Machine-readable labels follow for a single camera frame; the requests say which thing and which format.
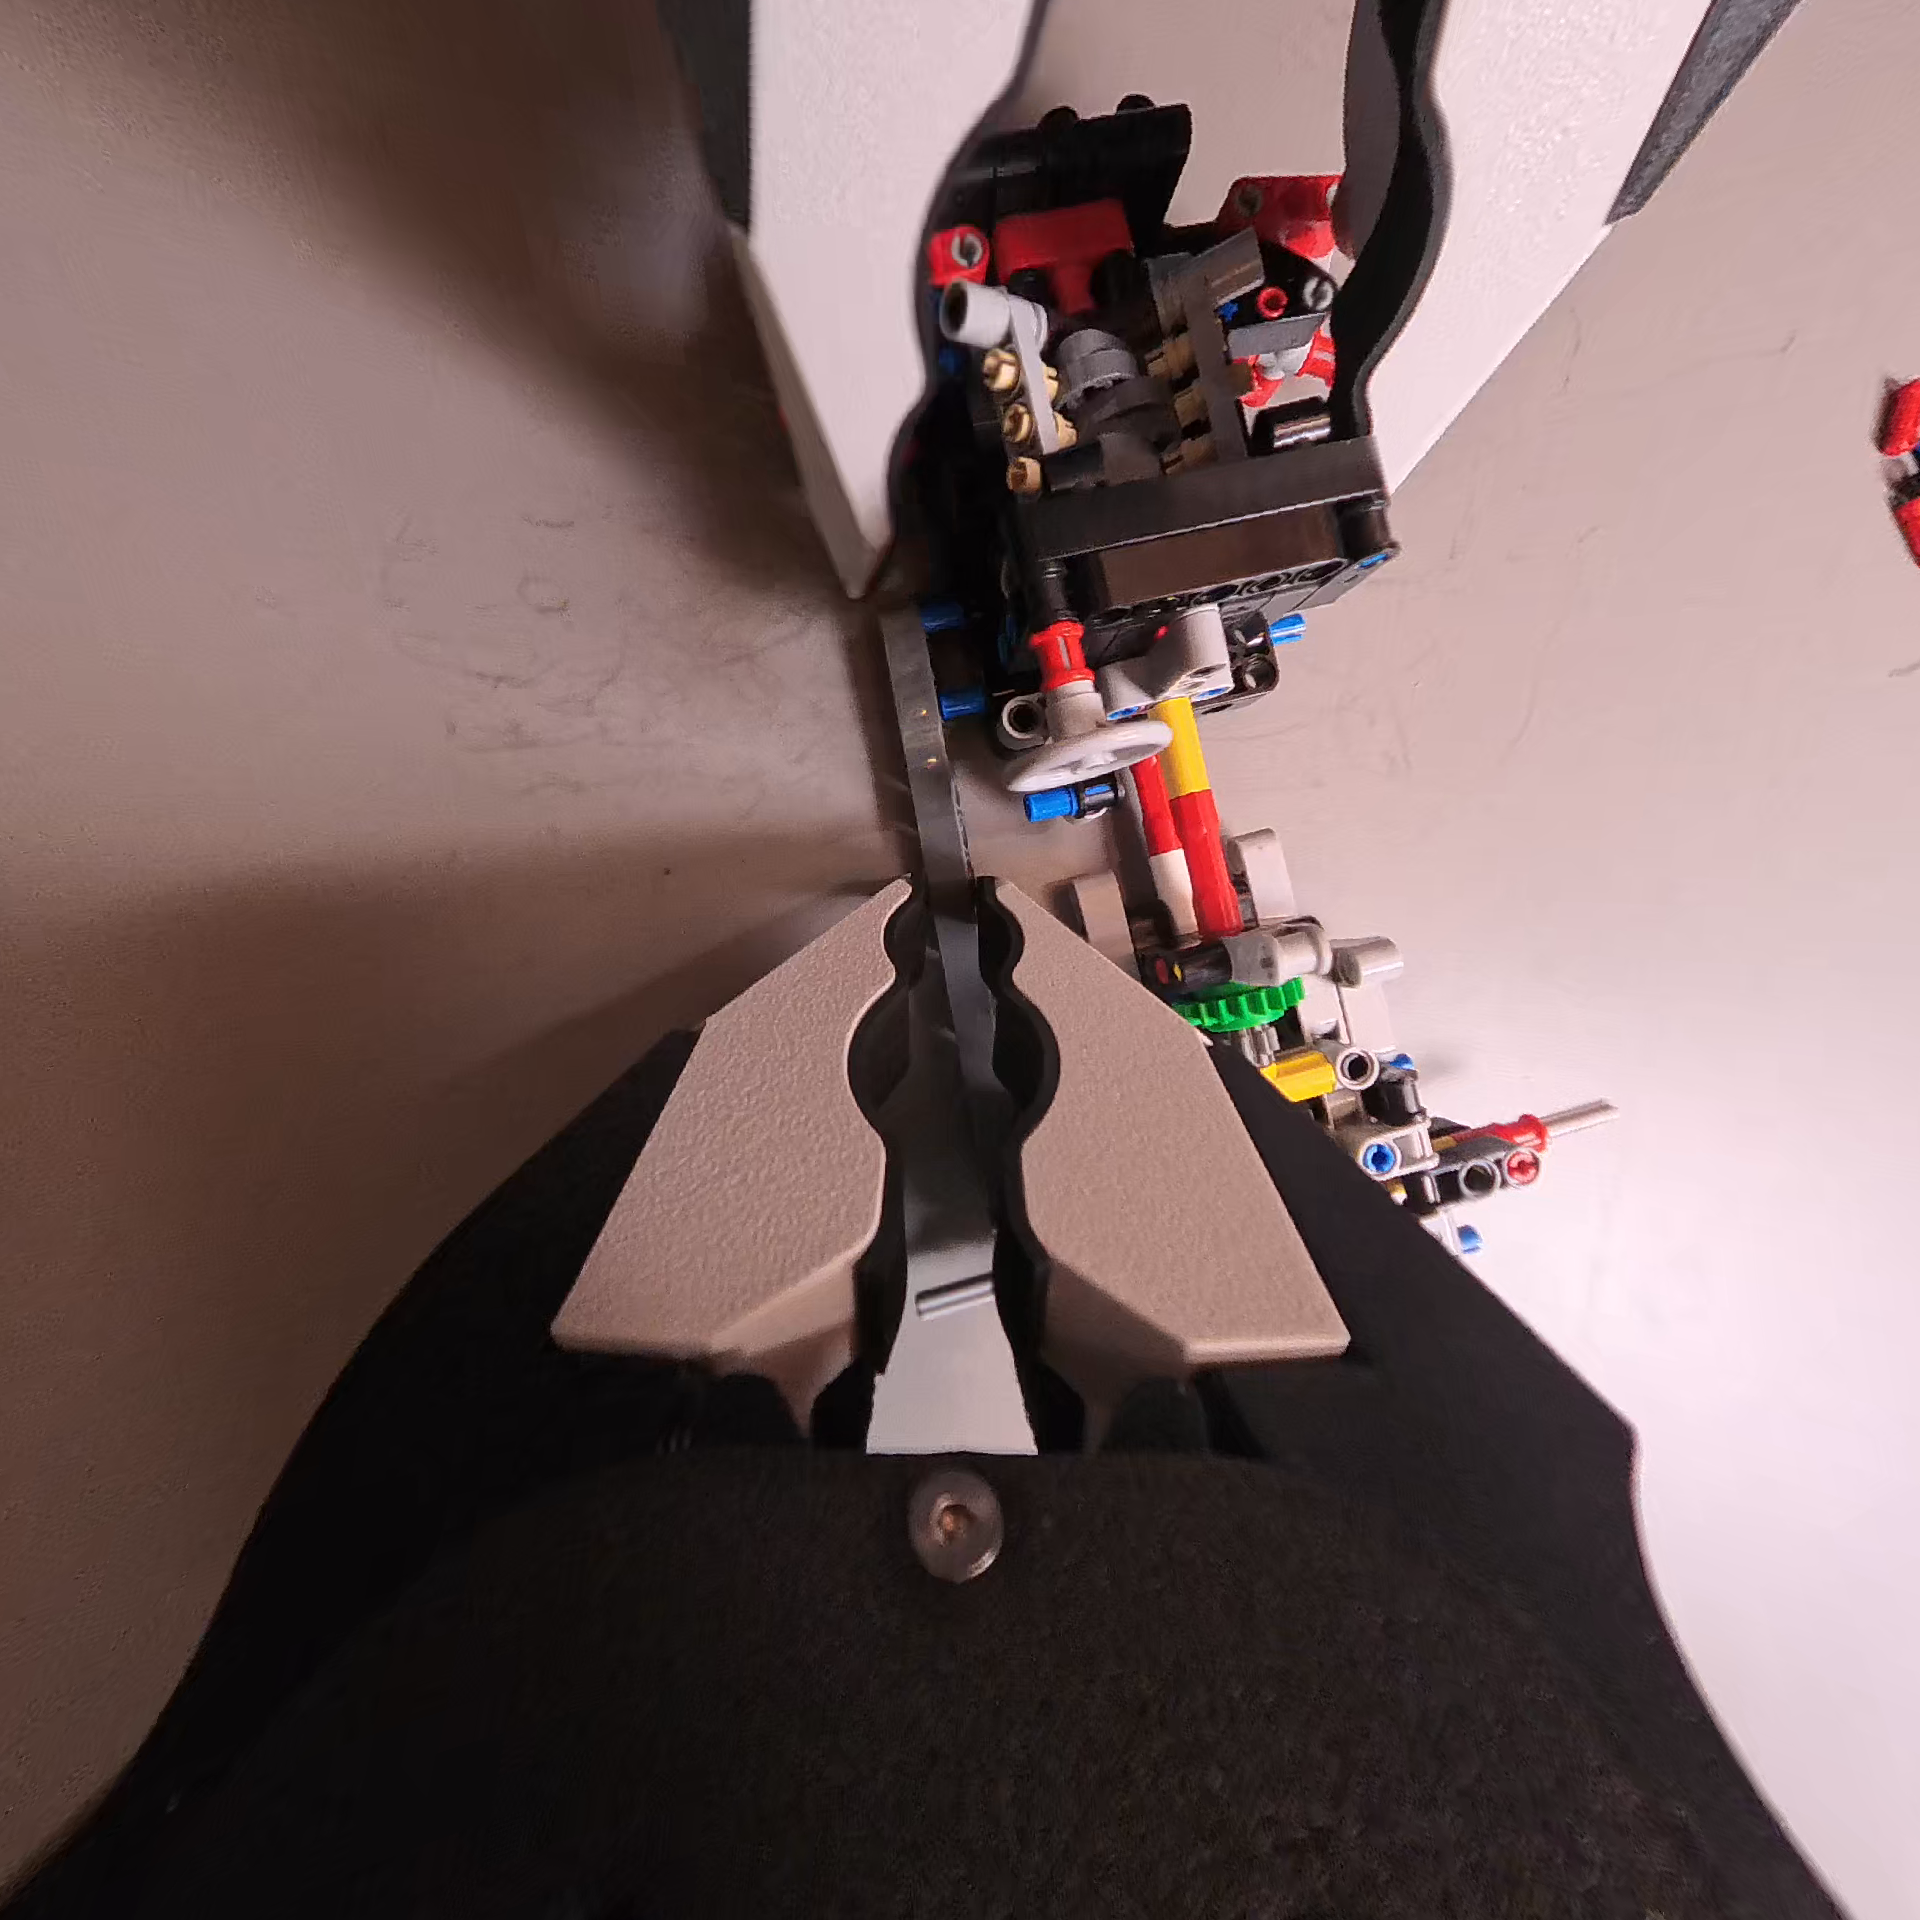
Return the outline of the multicoloured lego vehicle model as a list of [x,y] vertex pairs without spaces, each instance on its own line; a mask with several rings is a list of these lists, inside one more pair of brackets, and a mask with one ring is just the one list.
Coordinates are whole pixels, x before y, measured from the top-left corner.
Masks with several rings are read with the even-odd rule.
[[1449,147],[1424,84],[1391,105],[1355,249],[1335,173],[1244,173],[1175,219],[1183,103],[973,137],[926,247],[907,504],[933,747],[973,728],[1027,821],[1130,833],[1130,860],[1062,884],[1068,924],[1470,1258],[1473,1207],[1614,1107],[1434,1115],[1387,1007],[1396,944],[1301,907],[1280,835],[1227,826],[1203,742],[1277,689],[1310,610],[1401,551],[1366,388],[1430,272]]

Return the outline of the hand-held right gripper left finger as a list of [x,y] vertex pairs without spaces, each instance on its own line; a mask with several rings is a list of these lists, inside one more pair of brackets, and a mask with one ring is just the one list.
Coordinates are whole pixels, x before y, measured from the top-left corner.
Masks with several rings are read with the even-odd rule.
[[905,1308],[885,1112],[918,972],[897,878],[702,1024],[557,1345],[770,1380],[804,1429],[865,1436]]

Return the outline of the pile of colourful lego pieces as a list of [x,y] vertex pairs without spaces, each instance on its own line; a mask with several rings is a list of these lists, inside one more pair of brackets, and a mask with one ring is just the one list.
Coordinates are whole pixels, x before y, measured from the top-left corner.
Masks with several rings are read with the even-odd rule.
[[1908,559],[1919,562],[1919,378],[1891,382],[1876,416],[1889,516]]

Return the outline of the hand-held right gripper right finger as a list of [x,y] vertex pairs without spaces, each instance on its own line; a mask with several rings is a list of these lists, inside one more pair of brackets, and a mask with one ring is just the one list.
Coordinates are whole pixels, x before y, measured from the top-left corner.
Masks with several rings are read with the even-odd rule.
[[1039,1444],[1102,1444],[1142,1387],[1339,1357],[1350,1330],[1227,1091],[1167,1003],[1009,879],[993,998],[996,1311]]

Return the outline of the long dark grey lego beam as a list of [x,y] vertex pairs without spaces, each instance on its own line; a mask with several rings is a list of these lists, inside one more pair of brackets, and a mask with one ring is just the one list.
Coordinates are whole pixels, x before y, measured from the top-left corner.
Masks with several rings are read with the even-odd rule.
[[962,787],[918,608],[885,600],[878,635],[927,913],[926,969],[908,999],[908,1075],[889,1108],[902,1170],[908,1308],[927,1327],[993,1297],[996,1007],[981,972]]

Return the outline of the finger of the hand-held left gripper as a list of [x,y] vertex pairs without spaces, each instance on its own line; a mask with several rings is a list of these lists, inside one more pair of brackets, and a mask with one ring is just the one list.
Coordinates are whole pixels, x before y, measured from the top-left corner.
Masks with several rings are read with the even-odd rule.
[[1020,79],[1030,1],[663,1],[804,501],[852,599],[926,401],[926,237]]
[[1398,490],[1791,1],[1363,1],[1333,226],[1331,410]]

